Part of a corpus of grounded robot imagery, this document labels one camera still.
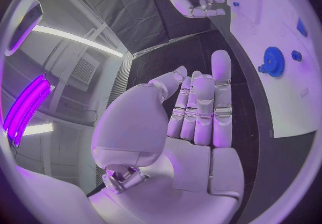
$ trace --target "blue object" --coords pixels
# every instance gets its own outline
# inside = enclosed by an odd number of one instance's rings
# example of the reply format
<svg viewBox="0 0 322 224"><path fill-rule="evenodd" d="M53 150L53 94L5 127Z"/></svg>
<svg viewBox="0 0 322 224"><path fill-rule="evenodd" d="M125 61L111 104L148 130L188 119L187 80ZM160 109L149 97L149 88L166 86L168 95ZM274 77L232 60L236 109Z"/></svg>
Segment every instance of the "blue object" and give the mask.
<svg viewBox="0 0 322 224"><path fill-rule="evenodd" d="M299 51L292 51L292 58L294 61L300 62L302 60L302 54Z"/></svg>
<svg viewBox="0 0 322 224"><path fill-rule="evenodd" d="M267 73L267 70L266 70L264 64L258 67L258 72L260 72L260 73Z"/></svg>
<svg viewBox="0 0 322 224"><path fill-rule="evenodd" d="M279 77L285 69L285 59L277 47L268 47L264 54L264 67L271 77Z"/></svg>
<svg viewBox="0 0 322 224"><path fill-rule="evenodd" d="M307 37L308 36L308 33L307 33L307 31L306 31L306 29L305 29L305 27L304 27L304 24L303 24L303 22L302 22L302 20L301 20L301 18L299 18L298 19L298 22L297 22L297 30L299 30L299 32L303 35L303 36L305 36L305 37Z"/></svg>

